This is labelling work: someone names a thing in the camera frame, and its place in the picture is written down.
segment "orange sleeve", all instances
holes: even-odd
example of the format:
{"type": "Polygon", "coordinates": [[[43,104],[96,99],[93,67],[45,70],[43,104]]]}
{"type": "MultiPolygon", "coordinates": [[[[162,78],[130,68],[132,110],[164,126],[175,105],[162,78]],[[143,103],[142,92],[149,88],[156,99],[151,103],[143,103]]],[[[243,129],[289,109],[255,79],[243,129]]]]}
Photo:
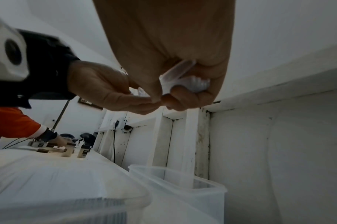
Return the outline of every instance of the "orange sleeve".
{"type": "Polygon", "coordinates": [[[0,107],[0,137],[28,138],[40,128],[39,123],[24,115],[20,109],[0,107]]]}

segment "hand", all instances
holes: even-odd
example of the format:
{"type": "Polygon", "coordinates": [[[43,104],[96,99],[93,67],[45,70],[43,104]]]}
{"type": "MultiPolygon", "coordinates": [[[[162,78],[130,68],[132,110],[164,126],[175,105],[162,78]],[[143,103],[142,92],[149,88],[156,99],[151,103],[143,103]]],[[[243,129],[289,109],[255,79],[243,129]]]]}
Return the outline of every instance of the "hand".
{"type": "Polygon", "coordinates": [[[234,0],[93,0],[118,62],[153,99],[175,110],[211,104],[230,56],[234,0]],[[211,79],[207,91],[182,86],[162,95],[159,76],[182,59],[196,59],[186,75],[211,79]]]}
{"type": "Polygon", "coordinates": [[[148,114],[161,106],[149,97],[134,96],[129,87],[138,88],[128,75],[105,65],[75,61],[67,77],[70,92],[112,111],[148,114]]]}
{"type": "Polygon", "coordinates": [[[57,144],[58,147],[66,146],[68,142],[71,142],[71,141],[69,141],[68,138],[63,138],[60,135],[57,135],[55,139],[52,139],[49,141],[49,143],[57,144]]]}

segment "wire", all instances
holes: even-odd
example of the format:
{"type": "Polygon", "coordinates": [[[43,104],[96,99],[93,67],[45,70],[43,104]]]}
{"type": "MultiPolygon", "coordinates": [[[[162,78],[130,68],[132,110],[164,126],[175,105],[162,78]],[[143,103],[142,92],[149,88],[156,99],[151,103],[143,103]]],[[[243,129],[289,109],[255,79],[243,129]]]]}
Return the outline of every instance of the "wire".
{"type": "Polygon", "coordinates": [[[15,144],[13,144],[13,145],[11,145],[11,146],[17,145],[17,144],[19,144],[19,143],[21,143],[21,142],[24,142],[24,141],[26,141],[26,140],[29,140],[29,139],[32,139],[32,138],[27,138],[27,139],[25,139],[25,140],[22,140],[22,141],[20,141],[20,142],[15,143],[15,144]]]}
{"type": "Polygon", "coordinates": [[[116,127],[114,126],[114,133],[113,133],[113,163],[116,163],[116,150],[114,149],[114,141],[116,139],[116,127]]]}
{"type": "Polygon", "coordinates": [[[9,144],[11,144],[11,143],[13,143],[14,141],[19,140],[19,139],[20,139],[20,138],[17,138],[17,139],[15,139],[15,140],[13,140],[12,142],[10,142],[9,144]]]}

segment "translucent plastic object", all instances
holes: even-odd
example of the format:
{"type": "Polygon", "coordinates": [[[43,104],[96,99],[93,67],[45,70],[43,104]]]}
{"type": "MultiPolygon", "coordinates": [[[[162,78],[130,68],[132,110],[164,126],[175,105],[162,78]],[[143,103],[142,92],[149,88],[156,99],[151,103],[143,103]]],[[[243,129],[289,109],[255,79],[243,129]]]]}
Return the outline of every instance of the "translucent plastic object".
{"type": "Polygon", "coordinates": [[[172,169],[130,165],[129,175],[152,193],[144,209],[146,224],[222,224],[225,186],[172,169]]]}
{"type": "MultiPolygon", "coordinates": [[[[193,93],[199,93],[206,90],[210,86],[210,79],[201,79],[196,76],[188,76],[181,78],[194,65],[195,61],[183,60],[160,77],[162,86],[162,94],[169,94],[172,87],[184,86],[193,93]]],[[[142,88],[138,89],[139,96],[149,96],[142,88]]]]}
{"type": "Polygon", "coordinates": [[[138,224],[150,203],[115,164],[30,155],[0,167],[0,224],[138,224]]]}

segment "framed picture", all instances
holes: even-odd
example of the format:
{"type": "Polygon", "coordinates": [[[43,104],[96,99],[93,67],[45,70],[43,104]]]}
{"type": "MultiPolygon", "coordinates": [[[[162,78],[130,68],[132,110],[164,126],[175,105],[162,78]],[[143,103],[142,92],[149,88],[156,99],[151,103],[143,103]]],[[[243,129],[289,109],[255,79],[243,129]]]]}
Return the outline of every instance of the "framed picture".
{"type": "Polygon", "coordinates": [[[87,100],[85,100],[85,99],[83,99],[81,97],[79,98],[78,103],[86,104],[86,105],[88,105],[90,107],[95,107],[95,108],[98,108],[98,109],[101,109],[101,110],[103,109],[103,107],[97,106],[97,105],[91,103],[90,101],[87,101],[87,100]]]}

